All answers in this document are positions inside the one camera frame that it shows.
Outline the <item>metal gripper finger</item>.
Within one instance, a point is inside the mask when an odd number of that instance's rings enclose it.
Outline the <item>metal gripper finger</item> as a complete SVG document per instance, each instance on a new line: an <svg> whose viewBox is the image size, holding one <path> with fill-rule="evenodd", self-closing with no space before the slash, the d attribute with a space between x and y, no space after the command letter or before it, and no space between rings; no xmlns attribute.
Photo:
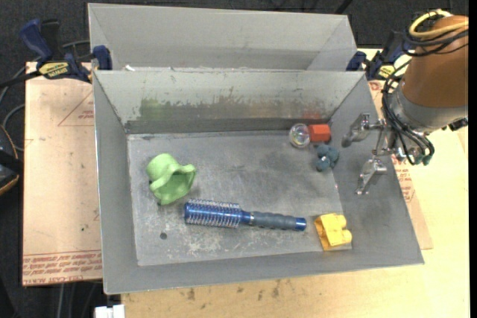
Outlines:
<svg viewBox="0 0 477 318"><path fill-rule="evenodd" d="M343 135L341 146L349 147L353 142L366 139L372 130L383 130L384 128L385 120L383 118L374 121L371 119L370 113L361 113L350 125L347 133Z"/></svg>
<svg viewBox="0 0 477 318"><path fill-rule="evenodd" d="M376 175L386 174L387 172L387 166L383 163L381 159L368 159L361 168L361 172L358 176L358 185L355 190L355 193L357 195L367 194L368 186L370 185L371 180Z"/></svg>

